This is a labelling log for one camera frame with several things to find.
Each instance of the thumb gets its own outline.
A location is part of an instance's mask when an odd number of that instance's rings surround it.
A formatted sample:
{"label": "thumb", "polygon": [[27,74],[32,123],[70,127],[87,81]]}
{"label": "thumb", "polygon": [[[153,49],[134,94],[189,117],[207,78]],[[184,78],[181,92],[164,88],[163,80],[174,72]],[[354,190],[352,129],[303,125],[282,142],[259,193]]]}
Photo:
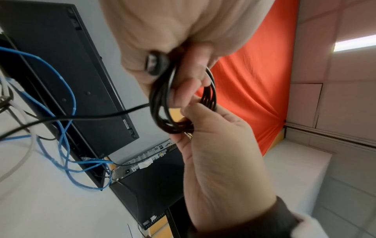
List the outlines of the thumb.
{"label": "thumb", "polygon": [[181,109],[181,114],[191,120],[193,125],[202,124],[207,118],[216,116],[216,113],[201,103],[195,103]]}

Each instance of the dark sleeve cuff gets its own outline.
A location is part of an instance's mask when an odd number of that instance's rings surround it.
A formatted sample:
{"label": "dark sleeve cuff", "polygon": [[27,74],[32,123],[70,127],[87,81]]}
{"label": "dark sleeve cuff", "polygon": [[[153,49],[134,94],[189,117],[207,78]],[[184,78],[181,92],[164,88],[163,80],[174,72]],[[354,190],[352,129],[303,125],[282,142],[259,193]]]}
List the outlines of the dark sleeve cuff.
{"label": "dark sleeve cuff", "polygon": [[275,204],[263,215],[236,227],[199,233],[192,230],[190,238],[290,238],[291,231],[299,221],[287,209],[281,198],[277,197]]}

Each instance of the white cable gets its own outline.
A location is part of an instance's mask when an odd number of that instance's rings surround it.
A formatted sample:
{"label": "white cable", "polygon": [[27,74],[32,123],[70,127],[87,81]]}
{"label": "white cable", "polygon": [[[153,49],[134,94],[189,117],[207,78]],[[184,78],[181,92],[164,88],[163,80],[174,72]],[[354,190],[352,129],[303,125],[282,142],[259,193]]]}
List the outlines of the white cable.
{"label": "white cable", "polygon": [[5,79],[5,76],[4,76],[3,72],[1,71],[1,69],[0,69],[0,82],[1,82],[1,86],[3,88],[3,93],[4,93],[3,95],[9,96],[8,82]]}
{"label": "white cable", "polygon": [[[14,101],[10,101],[9,104],[21,113],[22,117],[25,119],[26,122],[31,122],[29,121],[26,113],[18,104],[16,104]],[[17,171],[17,169],[19,169],[30,158],[31,154],[33,153],[36,145],[36,133],[34,127],[30,127],[29,130],[31,135],[31,144],[29,146],[29,149],[27,150],[25,156],[11,170],[9,170],[3,176],[0,177],[0,183],[7,179],[9,176],[11,176],[15,171]]]}

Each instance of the gray wall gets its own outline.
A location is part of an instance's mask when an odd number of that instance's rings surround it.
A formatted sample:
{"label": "gray wall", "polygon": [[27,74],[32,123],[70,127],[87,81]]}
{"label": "gray wall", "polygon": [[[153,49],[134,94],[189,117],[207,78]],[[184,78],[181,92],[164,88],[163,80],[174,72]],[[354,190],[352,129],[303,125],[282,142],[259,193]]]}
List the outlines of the gray wall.
{"label": "gray wall", "polygon": [[[129,75],[120,64],[119,48],[106,24],[97,0],[38,1],[76,5],[125,108],[129,109],[148,102],[133,76]],[[140,138],[112,153],[110,158],[115,162],[125,162],[127,159],[168,139],[168,135],[155,125],[148,108],[131,113],[130,118]]]}
{"label": "gray wall", "polygon": [[376,0],[300,0],[291,83],[322,90],[292,95],[307,121],[291,120],[289,107],[290,122],[376,142],[376,47],[333,53],[338,41],[376,34],[375,9]]}
{"label": "gray wall", "polygon": [[313,216],[330,238],[376,237],[376,152],[288,129],[286,138],[333,153]]}

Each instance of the white sleeve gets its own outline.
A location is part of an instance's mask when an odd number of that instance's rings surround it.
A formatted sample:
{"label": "white sleeve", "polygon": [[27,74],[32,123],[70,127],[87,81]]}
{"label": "white sleeve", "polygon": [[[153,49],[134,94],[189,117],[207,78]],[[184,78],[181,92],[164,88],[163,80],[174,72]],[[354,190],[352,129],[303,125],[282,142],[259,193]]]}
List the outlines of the white sleeve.
{"label": "white sleeve", "polygon": [[294,216],[302,221],[291,232],[291,238],[328,238],[328,235],[316,219],[296,213],[294,213]]}

